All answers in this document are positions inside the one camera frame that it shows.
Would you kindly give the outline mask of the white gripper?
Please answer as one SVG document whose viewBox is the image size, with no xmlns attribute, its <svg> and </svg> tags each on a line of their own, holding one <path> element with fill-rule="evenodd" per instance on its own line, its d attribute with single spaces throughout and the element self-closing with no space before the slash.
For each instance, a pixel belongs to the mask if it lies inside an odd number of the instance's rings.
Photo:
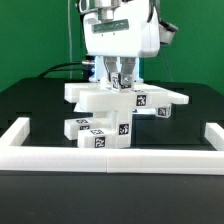
<svg viewBox="0 0 224 224">
<path fill-rule="evenodd" d="M 123 3 L 107 22 L 91 12 L 84 16 L 83 25 L 88 54 L 112 56 L 104 58 L 109 81 L 118 73 L 116 57 L 121 57 L 121 84 L 128 85 L 133 80 L 135 58 L 155 57 L 160 49 L 158 15 L 150 3 Z"/>
</svg>

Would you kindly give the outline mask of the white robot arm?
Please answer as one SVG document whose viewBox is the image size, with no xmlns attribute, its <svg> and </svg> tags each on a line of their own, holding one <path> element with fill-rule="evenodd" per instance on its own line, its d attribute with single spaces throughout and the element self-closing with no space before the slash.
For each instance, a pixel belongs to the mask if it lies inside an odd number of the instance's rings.
<svg viewBox="0 0 224 224">
<path fill-rule="evenodd" d="M 178 28 L 160 17 L 160 0 L 78 0 L 85 46 L 102 57 L 111 83 L 131 88 L 137 58 L 155 57 Z"/>
</svg>

